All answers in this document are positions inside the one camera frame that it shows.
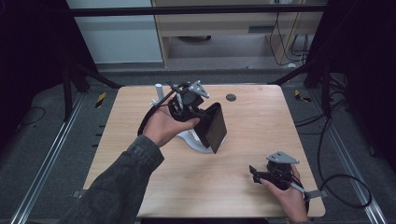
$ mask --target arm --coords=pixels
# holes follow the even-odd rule
[[[300,179],[300,173],[294,164],[291,165],[291,171]],[[295,188],[281,190],[267,180],[261,179],[260,181],[279,201],[290,223],[308,223],[309,219],[305,210],[304,196],[300,191]]]
[[[159,148],[140,135],[93,181],[61,223],[131,223],[143,201],[149,177],[162,161]]]
[[[149,177],[163,161],[160,147],[198,122],[175,121],[167,106],[160,107],[143,135],[93,181],[60,223],[134,223]]]

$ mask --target gray sleeve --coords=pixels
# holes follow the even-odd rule
[[[162,162],[160,149],[146,136],[138,136],[60,223],[134,223],[149,177]]]

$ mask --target white object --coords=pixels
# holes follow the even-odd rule
[[[157,90],[157,95],[158,95],[158,101],[161,101],[163,99],[163,85],[161,84],[155,84],[155,89]]]
[[[191,147],[192,149],[202,152],[202,153],[212,153],[213,154],[213,150],[212,147],[204,147],[201,143],[201,141],[199,140],[198,135],[196,134],[194,129],[188,130],[188,131],[184,131],[182,133],[178,133],[176,135],[176,137],[182,138],[184,141],[186,141],[187,145],[189,145],[189,147]],[[223,145],[225,140],[225,137],[223,138],[223,140],[221,141],[221,146]]]
[[[288,67],[293,67],[294,68],[294,67],[296,67],[296,64],[295,63],[289,63]]]

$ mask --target left hand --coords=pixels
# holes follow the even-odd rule
[[[143,135],[149,138],[157,147],[165,146],[178,133],[190,130],[198,124],[199,119],[189,119],[186,122],[175,120],[170,112],[167,99],[148,120]]]

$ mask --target right hand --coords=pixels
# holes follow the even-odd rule
[[[160,106],[151,116],[143,131],[143,135],[149,138],[157,147],[163,147],[178,133],[193,129],[200,121],[198,118],[189,119],[186,122],[175,120],[167,106],[169,101],[170,99],[167,99],[163,102],[164,106]]]
[[[291,172],[300,179],[300,173],[294,164],[291,164]],[[300,191],[292,187],[282,190],[268,180],[260,179],[260,181],[279,201],[291,223],[308,221],[304,195]]]

